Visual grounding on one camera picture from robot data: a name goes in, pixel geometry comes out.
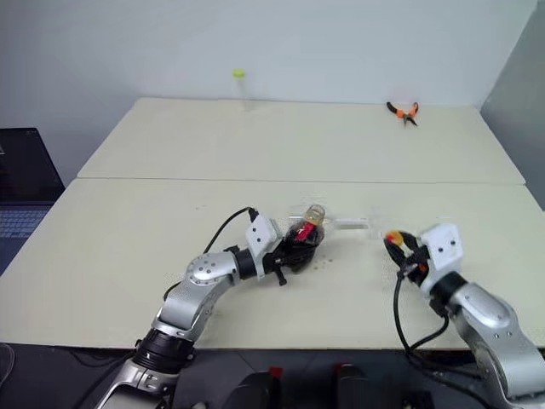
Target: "orange pliers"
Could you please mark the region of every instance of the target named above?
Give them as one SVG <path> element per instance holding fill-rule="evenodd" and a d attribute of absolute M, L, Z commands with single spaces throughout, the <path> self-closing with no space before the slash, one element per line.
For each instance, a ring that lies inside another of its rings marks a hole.
<path fill-rule="evenodd" d="M 412 109 L 409 111 L 409 113 L 405 113 L 402 109 L 398 109 L 394 107 L 390 102 L 387 102 L 386 106 L 390 112 L 395 113 L 398 116 L 398 118 L 403 119 L 403 125 L 406 126 L 407 121 L 409 121 L 413 125 L 418 126 L 414 119 L 414 117 L 416 116 L 416 113 L 418 112 L 418 104 L 416 102 L 412 104 Z"/>

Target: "black laptop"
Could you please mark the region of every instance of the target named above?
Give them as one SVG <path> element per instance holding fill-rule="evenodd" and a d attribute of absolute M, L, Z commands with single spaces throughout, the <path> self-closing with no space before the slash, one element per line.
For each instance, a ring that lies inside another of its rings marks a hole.
<path fill-rule="evenodd" d="M 0 129 L 0 275 L 64 190 L 36 128 Z"/>

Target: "white table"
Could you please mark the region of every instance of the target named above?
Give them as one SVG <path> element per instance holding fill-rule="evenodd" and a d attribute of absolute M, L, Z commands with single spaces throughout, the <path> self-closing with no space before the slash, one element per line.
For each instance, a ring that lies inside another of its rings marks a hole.
<path fill-rule="evenodd" d="M 369 231 L 328 232 L 313 264 L 289 284 L 245 281 L 217 303 L 200 347 L 399 348 L 393 325 L 394 265 L 378 236 L 456 223 L 462 274 L 512 303 L 545 346 L 545 219 L 524 186 L 252 181 L 74 181 L 0 277 L 0 340 L 129 348 L 143 337 L 164 290 L 235 210 L 254 205 L 287 225 L 319 202 L 338 216 L 367 216 Z M 246 217 L 216 250 L 244 244 Z M 440 325 L 406 284 L 409 339 Z M 432 343 L 464 347 L 454 330 Z"/>
<path fill-rule="evenodd" d="M 473 107 L 142 98 L 78 177 L 523 184 Z"/>

